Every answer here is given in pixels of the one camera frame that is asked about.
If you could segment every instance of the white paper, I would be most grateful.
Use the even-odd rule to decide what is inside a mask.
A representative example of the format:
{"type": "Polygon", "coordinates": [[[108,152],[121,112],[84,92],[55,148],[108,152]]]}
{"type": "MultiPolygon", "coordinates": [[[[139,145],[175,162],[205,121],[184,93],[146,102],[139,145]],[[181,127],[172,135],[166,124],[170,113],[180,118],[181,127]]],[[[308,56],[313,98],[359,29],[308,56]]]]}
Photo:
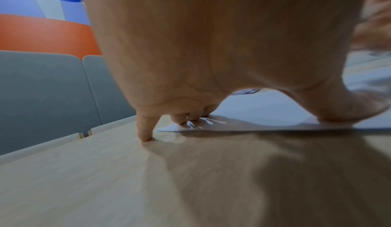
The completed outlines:
{"type": "MultiPolygon", "coordinates": [[[[360,73],[344,78],[350,89],[371,88],[391,97],[391,68],[360,73]]],[[[378,116],[350,123],[319,123],[309,112],[278,91],[229,96],[208,118],[172,124],[163,132],[181,131],[273,131],[273,130],[336,130],[391,128],[391,110],[378,116]]]]}

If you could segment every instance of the chair backrest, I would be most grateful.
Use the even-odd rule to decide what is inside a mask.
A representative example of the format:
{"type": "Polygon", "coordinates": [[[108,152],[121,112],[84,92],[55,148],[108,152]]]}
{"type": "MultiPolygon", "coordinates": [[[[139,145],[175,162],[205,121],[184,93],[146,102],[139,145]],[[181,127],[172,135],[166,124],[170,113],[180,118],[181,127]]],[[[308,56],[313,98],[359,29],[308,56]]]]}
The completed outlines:
{"type": "Polygon", "coordinates": [[[103,124],[136,115],[115,83],[102,56],[84,57],[83,66],[103,124]]]}
{"type": "Polygon", "coordinates": [[[0,155],[102,125],[81,61],[0,51],[0,155]]]}

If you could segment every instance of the colorful mural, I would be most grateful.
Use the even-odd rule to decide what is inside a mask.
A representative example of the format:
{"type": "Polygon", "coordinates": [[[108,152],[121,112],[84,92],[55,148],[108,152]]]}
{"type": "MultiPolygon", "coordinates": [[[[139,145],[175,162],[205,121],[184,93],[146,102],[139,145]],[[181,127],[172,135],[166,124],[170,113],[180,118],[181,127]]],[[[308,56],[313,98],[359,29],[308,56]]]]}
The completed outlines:
{"type": "Polygon", "coordinates": [[[82,0],[0,0],[0,50],[100,55],[82,0]]]}

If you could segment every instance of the table surface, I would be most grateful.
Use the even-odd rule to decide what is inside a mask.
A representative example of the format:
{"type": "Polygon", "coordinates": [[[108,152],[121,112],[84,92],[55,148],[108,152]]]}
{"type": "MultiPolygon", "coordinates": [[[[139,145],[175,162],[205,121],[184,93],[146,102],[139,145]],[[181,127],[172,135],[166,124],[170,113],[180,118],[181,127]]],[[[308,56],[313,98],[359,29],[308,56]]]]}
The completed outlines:
{"type": "Polygon", "coordinates": [[[0,166],[0,226],[391,226],[389,131],[154,136],[130,123],[0,166]]]}

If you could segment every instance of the gray cushion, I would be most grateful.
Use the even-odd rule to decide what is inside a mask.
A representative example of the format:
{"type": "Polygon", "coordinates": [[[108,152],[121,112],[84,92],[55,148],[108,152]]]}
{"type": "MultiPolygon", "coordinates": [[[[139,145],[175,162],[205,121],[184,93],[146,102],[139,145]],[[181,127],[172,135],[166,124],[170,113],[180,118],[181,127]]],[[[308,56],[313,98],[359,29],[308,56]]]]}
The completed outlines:
{"type": "Polygon", "coordinates": [[[102,56],[86,56],[83,58],[83,65],[103,124],[136,115],[115,83],[102,56]]]}
{"type": "Polygon", "coordinates": [[[0,155],[101,124],[77,57],[0,51],[0,155]]]}

